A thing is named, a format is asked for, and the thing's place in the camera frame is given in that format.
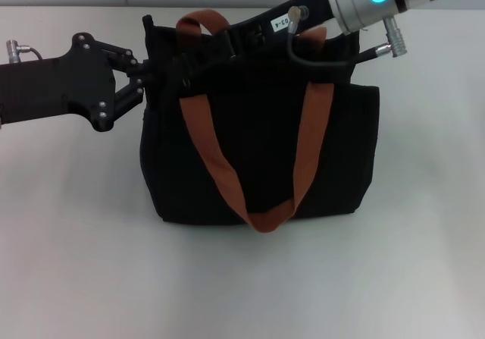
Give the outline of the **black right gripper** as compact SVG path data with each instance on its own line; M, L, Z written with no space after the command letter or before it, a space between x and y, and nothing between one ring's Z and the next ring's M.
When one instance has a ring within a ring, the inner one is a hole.
M310 30L333 18L329 0L289 0L249 20L234 24L223 35L186 38L189 42L177 56L185 77L197 77L207 69L233 57L248 56L285 43L291 7L305 10L299 32Z

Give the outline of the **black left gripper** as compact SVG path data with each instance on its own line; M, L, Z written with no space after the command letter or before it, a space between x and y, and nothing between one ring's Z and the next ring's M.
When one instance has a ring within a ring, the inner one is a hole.
M117 92L112 69L130 77ZM142 103L150 71L130 49L76 34L65 55L0 65L0 124L73 114L109 131Z

